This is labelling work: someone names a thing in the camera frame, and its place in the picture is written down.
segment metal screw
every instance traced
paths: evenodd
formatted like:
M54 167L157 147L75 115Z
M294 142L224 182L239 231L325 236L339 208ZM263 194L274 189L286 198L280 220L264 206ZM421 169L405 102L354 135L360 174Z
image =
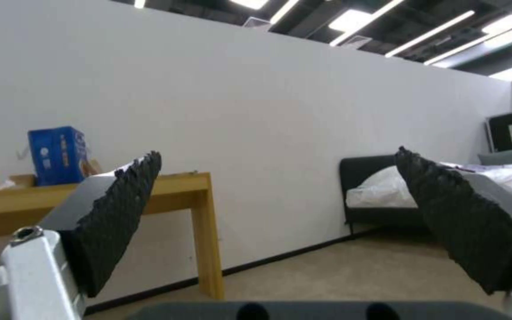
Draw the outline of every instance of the metal screw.
M38 225L32 225L30 227L22 227L17 231L13 232L13 238L11 240L11 246L20 245L26 243L32 239L38 238L43 235L43 229Z

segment white mattress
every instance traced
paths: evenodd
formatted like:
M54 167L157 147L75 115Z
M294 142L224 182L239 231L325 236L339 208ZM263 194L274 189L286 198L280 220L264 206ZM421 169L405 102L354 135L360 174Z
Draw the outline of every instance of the white mattress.
M476 171L476 173L487 176L512 193L512 164L505 166L445 165ZM396 166L380 170L368 177L357 188L348 190L345 203L349 208L417 207Z

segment white wall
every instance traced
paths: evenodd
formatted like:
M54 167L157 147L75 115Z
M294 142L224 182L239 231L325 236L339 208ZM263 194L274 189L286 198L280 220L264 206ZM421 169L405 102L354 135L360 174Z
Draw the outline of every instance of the white wall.
M222 265L348 234L346 156L470 162L510 84L107 0L0 0L0 181L29 129L73 125L114 168L213 174ZM99 300L195 275L188 215L144 218Z

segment black headboard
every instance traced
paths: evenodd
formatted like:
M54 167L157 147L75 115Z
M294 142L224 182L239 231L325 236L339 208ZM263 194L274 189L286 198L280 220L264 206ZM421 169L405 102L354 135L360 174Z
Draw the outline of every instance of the black headboard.
M492 150L494 152L511 150L512 139L509 128L512 125L512 113L491 117L487 122Z
M364 156L341 160L339 176L343 195L347 190L360 186L366 178L390 166L394 166L394 156Z

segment beige carpet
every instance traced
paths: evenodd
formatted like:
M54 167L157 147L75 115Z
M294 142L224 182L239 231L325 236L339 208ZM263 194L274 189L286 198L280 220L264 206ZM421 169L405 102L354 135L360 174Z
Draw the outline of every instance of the beige carpet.
M428 236L384 233L225 277L227 300L457 300L500 310ZM96 313L122 319L163 301L207 300L197 286Z

